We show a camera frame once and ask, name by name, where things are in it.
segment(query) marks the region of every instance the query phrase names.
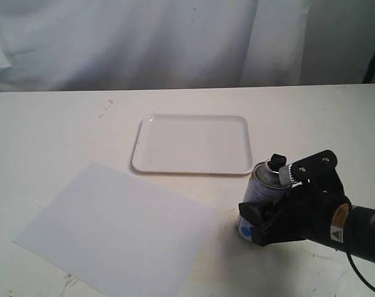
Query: white curtain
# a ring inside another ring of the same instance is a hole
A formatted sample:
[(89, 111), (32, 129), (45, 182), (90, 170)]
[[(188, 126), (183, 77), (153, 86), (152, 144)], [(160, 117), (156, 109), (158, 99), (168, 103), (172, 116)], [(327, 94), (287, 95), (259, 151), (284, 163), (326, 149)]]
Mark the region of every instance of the white curtain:
[(0, 91), (298, 85), (309, 0), (0, 0)]

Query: spray paint can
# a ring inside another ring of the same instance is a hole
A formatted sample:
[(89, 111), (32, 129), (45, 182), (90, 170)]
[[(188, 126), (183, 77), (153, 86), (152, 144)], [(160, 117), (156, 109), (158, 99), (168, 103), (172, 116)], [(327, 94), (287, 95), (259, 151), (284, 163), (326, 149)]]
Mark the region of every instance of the spray paint can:
[[(287, 158), (276, 153), (272, 155), (271, 159), (258, 163), (249, 178), (243, 202), (272, 202), (276, 204), (291, 188), (291, 186), (285, 187), (280, 183), (278, 170), (285, 166), (286, 163)], [(250, 223), (240, 215), (238, 216), (238, 233), (249, 241), (252, 241), (251, 227)]]

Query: table surface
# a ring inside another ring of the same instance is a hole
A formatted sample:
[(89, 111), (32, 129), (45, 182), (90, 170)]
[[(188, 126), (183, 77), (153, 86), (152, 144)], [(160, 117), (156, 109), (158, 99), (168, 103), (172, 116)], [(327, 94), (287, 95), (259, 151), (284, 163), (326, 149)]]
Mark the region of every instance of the table surface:
[[(134, 142), (151, 113), (241, 115), (257, 162), (274, 152), (293, 161), (331, 149), (347, 196), (375, 208), (375, 85), (0, 93), (0, 296), (104, 296), (12, 240), (91, 161), (136, 174)], [(179, 297), (375, 296), (342, 252), (239, 239), (235, 218), (248, 176), (141, 177), (220, 211)], [(356, 263), (375, 284), (375, 264)], [(334, 265), (342, 273), (331, 287)]]

